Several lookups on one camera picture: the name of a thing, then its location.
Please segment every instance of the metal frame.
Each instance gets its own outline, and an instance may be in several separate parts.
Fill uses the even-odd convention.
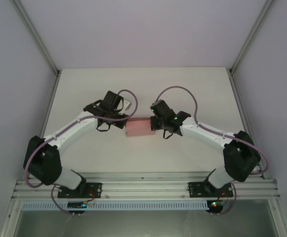
[[[208,172],[194,173],[81,173],[87,182],[101,182],[102,195],[98,200],[215,200],[216,198],[190,198],[188,182],[202,182]],[[31,179],[32,184],[40,181]],[[237,199],[280,198],[275,180],[250,176],[246,182],[235,182]],[[50,200],[51,186],[31,189],[24,181],[18,181],[12,200]]]
[[[244,42],[244,44],[242,45],[240,52],[237,55],[237,58],[235,60],[235,62],[233,63],[233,65],[231,66],[231,75],[234,75],[239,66],[241,65],[244,57],[246,56],[246,54],[248,53],[251,45],[253,44],[257,34],[259,33],[264,21],[266,20],[268,14],[270,13],[270,11],[272,10],[272,7],[274,6],[276,0],[266,0],[260,13],[258,14],[252,28],[250,29],[250,32]]]
[[[238,89],[237,81],[234,78],[234,75],[232,74],[230,69],[227,69],[227,73],[229,75],[231,87],[237,102],[237,106],[239,109],[240,117],[243,123],[243,126],[245,128],[245,131],[250,135],[253,142],[255,142],[254,134],[248,119],[248,115],[245,110],[244,102],[242,100],[240,91]],[[265,167],[265,164],[261,160],[260,166],[262,168]],[[266,179],[269,177],[269,175],[266,173],[263,174],[263,178]],[[287,237],[287,214],[284,209],[284,204],[281,199],[274,200],[273,198],[268,199],[268,204],[270,206],[271,215],[274,220],[275,228],[279,234],[280,237]]]
[[[0,231],[0,237],[14,236],[14,233],[17,229],[17,224],[21,214],[22,206],[22,201],[11,200]]]
[[[56,64],[52,60],[46,46],[44,45],[43,41],[41,40],[37,30],[35,29],[33,23],[31,22],[28,14],[26,13],[25,8],[23,7],[22,3],[19,0],[10,0],[12,3],[15,11],[19,15],[20,19],[22,20],[23,24],[25,25],[26,29],[30,33],[31,37],[33,38],[34,42],[36,43],[38,49],[40,50],[42,56],[44,57],[45,61],[50,66],[51,70],[54,74],[58,75],[58,69]]]
[[[47,106],[46,106],[46,108],[44,110],[44,114],[43,114],[43,117],[42,117],[39,129],[38,129],[38,134],[37,135],[39,137],[42,137],[44,135],[44,133],[45,133],[45,130],[46,130],[46,127],[47,127],[48,118],[49,118],[50,111],[51,111],[51,107],[52,107],[52,104],[54,102],[55,95],[56,95],[56,90],[57,90],[57,87],[58,87],[58,84],[59,84],[60,76],[61,76],[61,70],[58,72],[58,74],[57,74],[57,76],[55,78],[55,82],[54,82],[54,84],[52,86],[52,89],[50,91],[50,94],[48,96]]]

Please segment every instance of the white wall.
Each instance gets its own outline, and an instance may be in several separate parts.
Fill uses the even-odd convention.
[[[236,80],[287,207],[287,1],[275,4]]]
[[[0,227],[53,78],[12,4],[0,0]]]
[[[231,67],[265,0],[22,0],[59,68]]]

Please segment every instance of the glass panel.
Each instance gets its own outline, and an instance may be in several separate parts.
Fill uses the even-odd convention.
[[[277,237],[266,201],[238,201],[224,216],[206,211],[23,211],[16,237]]]

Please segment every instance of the white table surface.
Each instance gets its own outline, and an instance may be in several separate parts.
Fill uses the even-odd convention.
[[[76,118],[86,105],[103,99],[108,90],[131,90],[139,100],[136,116],[151,116],[151,103],[171,85],[194,93],[201,122],[235,133],[243,130],[225,68],[64,69],[45,135]],[[134,103],[130,94],[122,96]],[[183,90],[167,91],[162,99],[176,113],[194,112],[193,101]],[[112,126],[109,132],[94,131],[79,139],[61,161],[77,172],[190,172],[211,171],[223,165],[223,156],[197,140],[178,135],[164,140],[162,131],[128,138],[125,130]]]

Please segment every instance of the white panel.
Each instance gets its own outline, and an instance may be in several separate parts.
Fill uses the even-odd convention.
[[[236,80],[287,207],[287,1],[275,4]]]
[[[231,67],[264,0],[22,0],[59,68]]]
[[[47,124],[50,134],[108,90],[133,91],[139,101],[137,116],[151,116],[149,107],[166,87],[189,88],[198,100],[198,119],[225,131],[243,129],[225,68],[125,68],[64,69]],[[122,94],[132,100],[131,95]],[[193,113],[189,94],[173,89],[162,98],[175,112]],[[64,167],[84,172],[188,172],[211,171],[223,165],[222,154],[194,139],[173,136],[127,138],[125,131],[92,132],[73,144],[63,155]]]
[[[0,0],[0,226],[29,139],[37,133],[53,73],[12,4]]]

